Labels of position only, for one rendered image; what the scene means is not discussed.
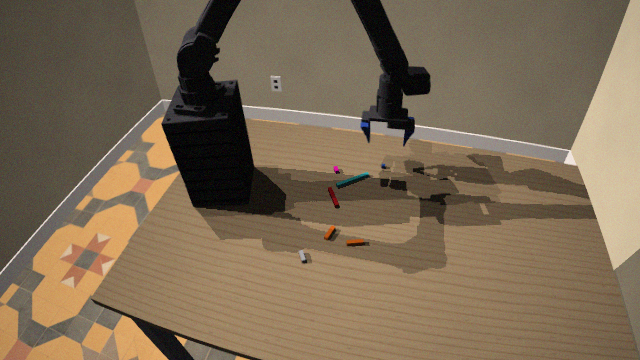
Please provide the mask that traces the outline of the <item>red rod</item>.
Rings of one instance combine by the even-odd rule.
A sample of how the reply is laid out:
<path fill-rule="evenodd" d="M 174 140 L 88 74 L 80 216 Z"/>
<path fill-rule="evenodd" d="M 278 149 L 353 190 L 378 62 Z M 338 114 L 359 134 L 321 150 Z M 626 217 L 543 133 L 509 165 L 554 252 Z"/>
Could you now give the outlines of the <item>red rod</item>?
<path fill-rule="evenodd" d="M 335 196 L 335 194 L 333 192 L 332 187 L 328 187 L 328 191 L 329 191 L 329 194 L 331 196 L 331 199 L 333 201 L 333 204 L 334 204 L 335 208 L 339 207 L 339 203 L 338 203 L 338 201 L 336 199 L 336 196 Z"/>

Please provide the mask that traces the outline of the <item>turquoise rod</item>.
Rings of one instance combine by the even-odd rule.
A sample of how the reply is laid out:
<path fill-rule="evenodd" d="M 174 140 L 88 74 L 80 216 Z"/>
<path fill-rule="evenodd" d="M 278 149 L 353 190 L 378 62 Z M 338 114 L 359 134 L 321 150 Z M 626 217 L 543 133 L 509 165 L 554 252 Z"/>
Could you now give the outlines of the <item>turquoise rod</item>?
<path fill-rule="evenodd" d="M 338 183 L 336 183 L 336 186 L 337 186 L 337 188 L 339 188 L 339 187 L 348 185 L 350 183 L 356 182 L 358 180 L 361 180 L 361 179 L 364 179 L 364 178 L 367 178 L 367 177 L 369 177 L 369 173 L 368 172 L 360 174 L 360 175 L 357 175 L 357 176 L 349 178 L 349 179 L 346 179 L 344 181 L 338 182 Z"/>

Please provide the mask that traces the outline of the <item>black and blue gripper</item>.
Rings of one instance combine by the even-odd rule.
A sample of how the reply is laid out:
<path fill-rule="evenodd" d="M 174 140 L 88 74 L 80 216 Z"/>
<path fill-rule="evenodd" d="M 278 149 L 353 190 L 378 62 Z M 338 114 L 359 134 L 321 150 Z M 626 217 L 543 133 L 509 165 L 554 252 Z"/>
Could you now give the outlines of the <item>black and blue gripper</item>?
<path fill-rule="evenodd" d="M 368 143 L 370 143 L 370 121 L 388 122 L 387 128 L 405 130 L 404 142 L 405 146 L 407 140 L 411 137 L 415 130 L 414 117 L 408 117 L 408 109 L 402 108 L 400 114 L 400 102 L 401 97 L 391 102 L 387 102 L 387 99 L 378 98 L 378 112 L 376 112 L 376 106 L 371 105 L 369 111 L 363 111 L 361 118 L 361 129 L 366 135 Z M 369 115 L 369 116 L 368 116 Z M 405 138 L 406 135 L 406 138 Z"/>

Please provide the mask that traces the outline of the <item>orange rod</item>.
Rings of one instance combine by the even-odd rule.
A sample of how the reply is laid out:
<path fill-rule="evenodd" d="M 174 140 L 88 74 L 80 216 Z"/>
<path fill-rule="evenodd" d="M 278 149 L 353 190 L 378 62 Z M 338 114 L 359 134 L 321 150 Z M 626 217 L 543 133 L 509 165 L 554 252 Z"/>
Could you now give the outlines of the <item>orange rod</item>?
<path fill-rule="evenodd" d="M 329 240 L 329 238 L 331 237 L 334 231 L 335 231 L 335 226 L 331 226 L 330 229 L 325 234 L 324 239 Z"/>
<path fill-rule="evenodd" d="M 363 241 L 363 239 L 346 240 L 346 244 L 347 244 L 347 246 L 363 245 L 364 241 Z"/>

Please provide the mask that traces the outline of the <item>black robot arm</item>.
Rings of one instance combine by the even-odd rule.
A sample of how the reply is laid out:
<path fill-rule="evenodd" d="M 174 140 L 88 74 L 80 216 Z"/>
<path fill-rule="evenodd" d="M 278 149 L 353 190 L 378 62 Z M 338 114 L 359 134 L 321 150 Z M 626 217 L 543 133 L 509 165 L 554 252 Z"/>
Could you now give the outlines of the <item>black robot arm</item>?
<path fill-rule="evenodd" d="M 209 0 L 196 26 L 185 33 L 177 54 L 181 98 L 173 106 L 175 114 L 203 117 L 225 91 L 224 82 L 214 82 L 209 71 L 213 63 L 219 60 L 215 55 L 220 53 L 220 48 L 215 43 L 220 40 L 240 1 Z M 401 97 L 401 114 L 403 92 L 406 96 L 429 94 L 430 74 L 424 67 L 409 66 L 380 0 L 351 2 L 373 43 L 374 51 L 376 48 L 378 52 L 375 52 L 378 59 L 380 55 L 380 67 L 384 72 L 379 77 L 376 112 L 379 95 L 387 102 Z"/>

